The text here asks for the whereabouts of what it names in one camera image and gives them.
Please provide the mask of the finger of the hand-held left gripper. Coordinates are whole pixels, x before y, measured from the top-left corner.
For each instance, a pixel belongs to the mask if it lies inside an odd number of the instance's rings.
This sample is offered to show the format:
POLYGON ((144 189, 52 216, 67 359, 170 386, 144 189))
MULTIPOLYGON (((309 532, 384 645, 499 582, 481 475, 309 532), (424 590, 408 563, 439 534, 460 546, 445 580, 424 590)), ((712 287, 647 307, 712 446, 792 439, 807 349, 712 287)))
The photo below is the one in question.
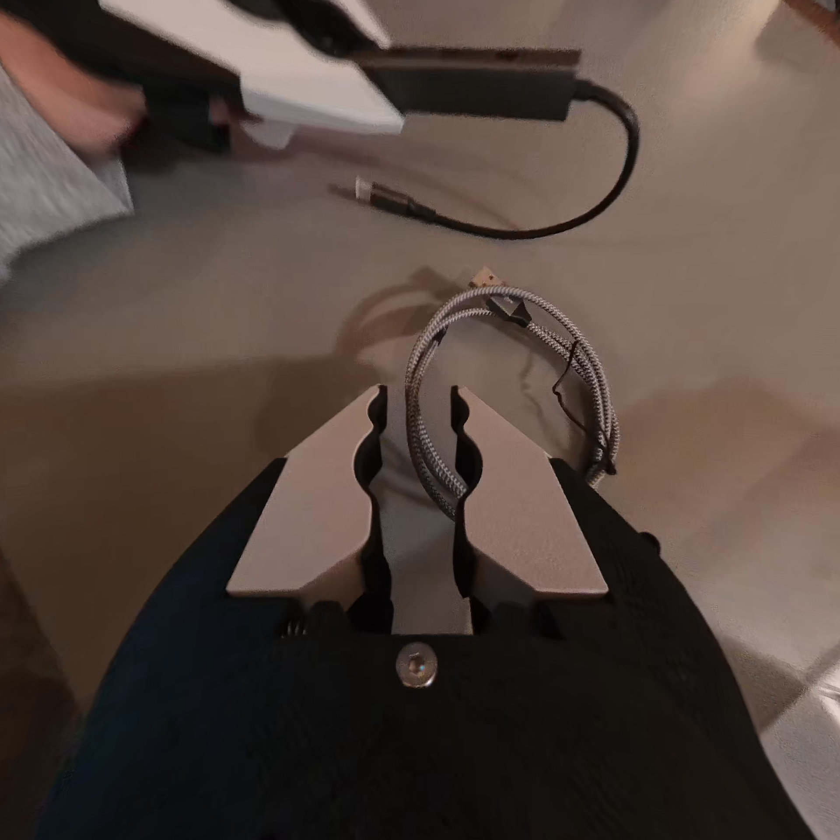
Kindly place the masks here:
MULTIPOLYGON (((392 42, 365 2, 332 2, 379 46, 392 42)), ((116 17, 162 35, 239 78, 245 110, 289 130, 398 134, 404 117, 351 58, 311 47, 288 24, 254 19, 227 1, 105 1, 116 17)))
POLYGON ((327 1, 227 1, 254 19, 291 26, 315 50, 332 58, 392 52, 378 45, 339 6, 327 1))

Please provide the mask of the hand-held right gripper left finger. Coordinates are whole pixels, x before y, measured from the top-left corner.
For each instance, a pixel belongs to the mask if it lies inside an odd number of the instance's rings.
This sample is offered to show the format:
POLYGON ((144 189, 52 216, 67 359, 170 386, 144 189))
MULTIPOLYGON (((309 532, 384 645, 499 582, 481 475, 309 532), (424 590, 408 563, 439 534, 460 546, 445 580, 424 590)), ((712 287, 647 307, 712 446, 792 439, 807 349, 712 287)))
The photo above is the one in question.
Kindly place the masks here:
POLYGON ((371 491, 386 420, 387 388, 374 385, 287 453, 228 595, 289 599, 300 613, 337 603, 362 632, 392 631, 392 575, 371 491))

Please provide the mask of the person's left hand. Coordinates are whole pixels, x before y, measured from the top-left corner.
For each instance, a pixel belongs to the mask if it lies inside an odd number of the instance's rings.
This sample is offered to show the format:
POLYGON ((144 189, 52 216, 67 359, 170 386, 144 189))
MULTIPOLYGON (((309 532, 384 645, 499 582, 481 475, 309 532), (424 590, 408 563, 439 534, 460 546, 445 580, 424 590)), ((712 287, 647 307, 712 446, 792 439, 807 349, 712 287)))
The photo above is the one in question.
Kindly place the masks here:
POLYGON ((91 75, 7 13, 1 13, 1 62, 40 117, 84 158, 110 155, 145 118, 141 89, 91 75))

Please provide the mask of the grey usb hub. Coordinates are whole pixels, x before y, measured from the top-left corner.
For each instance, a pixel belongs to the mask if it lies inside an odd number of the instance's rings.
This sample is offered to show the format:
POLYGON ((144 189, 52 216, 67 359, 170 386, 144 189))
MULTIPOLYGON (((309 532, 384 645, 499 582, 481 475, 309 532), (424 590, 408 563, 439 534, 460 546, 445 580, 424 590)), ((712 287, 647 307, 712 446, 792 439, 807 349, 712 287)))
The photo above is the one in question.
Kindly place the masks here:
POLYGON ((561 122, 579 49, 358 49, 351 60, 404 115, 561 122))

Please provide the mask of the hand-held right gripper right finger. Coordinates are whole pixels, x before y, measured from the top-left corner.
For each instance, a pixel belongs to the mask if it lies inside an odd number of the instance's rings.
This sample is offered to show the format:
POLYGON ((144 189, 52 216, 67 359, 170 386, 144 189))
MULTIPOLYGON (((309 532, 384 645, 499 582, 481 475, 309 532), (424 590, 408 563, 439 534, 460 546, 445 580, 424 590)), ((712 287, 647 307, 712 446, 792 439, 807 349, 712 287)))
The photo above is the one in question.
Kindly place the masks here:
POLYGON ((455 471, 453 572, 484 631, 499 606, 526 616, 553 602, 596 602, 609 589, 549 454, 471 390, 450 391, 455 471))

